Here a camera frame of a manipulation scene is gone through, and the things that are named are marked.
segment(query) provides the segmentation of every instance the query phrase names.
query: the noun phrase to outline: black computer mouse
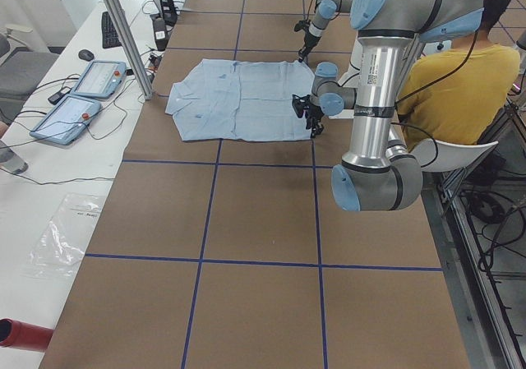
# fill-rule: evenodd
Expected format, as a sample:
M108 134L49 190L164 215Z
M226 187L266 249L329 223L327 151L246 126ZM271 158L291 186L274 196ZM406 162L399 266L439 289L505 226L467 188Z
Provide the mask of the black computer mouse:
M95 55L90 50L86 50L85 48L79 51L79 58L83 59L85 61L91 61L93 58L95 58Z

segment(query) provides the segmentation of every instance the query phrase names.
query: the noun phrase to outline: clear plastic bag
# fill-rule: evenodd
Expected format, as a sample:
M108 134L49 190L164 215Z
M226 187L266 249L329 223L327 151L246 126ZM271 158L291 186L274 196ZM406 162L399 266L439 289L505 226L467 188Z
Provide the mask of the clear plastic bag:
M105 196L67 194L31 250L24 274L44 279L74 278L105 201Z

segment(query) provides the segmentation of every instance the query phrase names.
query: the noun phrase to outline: folded fabric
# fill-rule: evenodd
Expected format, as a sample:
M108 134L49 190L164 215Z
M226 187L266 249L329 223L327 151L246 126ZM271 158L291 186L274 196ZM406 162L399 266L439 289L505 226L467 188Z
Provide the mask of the folded fabric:
M293 111L293 94L311 92L314 74L300 62L203 59L170 91L166 113L184 141L299 141L311 137Z

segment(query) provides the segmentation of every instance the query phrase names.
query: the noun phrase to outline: tablet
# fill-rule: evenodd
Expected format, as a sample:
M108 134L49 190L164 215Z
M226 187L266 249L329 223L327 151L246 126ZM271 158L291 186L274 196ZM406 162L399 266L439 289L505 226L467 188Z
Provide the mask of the tablet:
M30 131L30 136L58 145L68 145L90 125L101 108L98 100L66 95Z
M85 98L107 99L120 86L125 76L124 62L90 61L70 94Z

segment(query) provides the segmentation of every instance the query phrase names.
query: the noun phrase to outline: black keyboard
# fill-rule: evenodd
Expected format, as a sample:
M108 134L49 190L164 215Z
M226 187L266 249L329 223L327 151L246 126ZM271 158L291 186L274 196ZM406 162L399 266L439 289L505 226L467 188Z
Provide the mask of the black keyboard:
M121 45L108 12L102 13L100 28L102 30L102 48L112 48Z

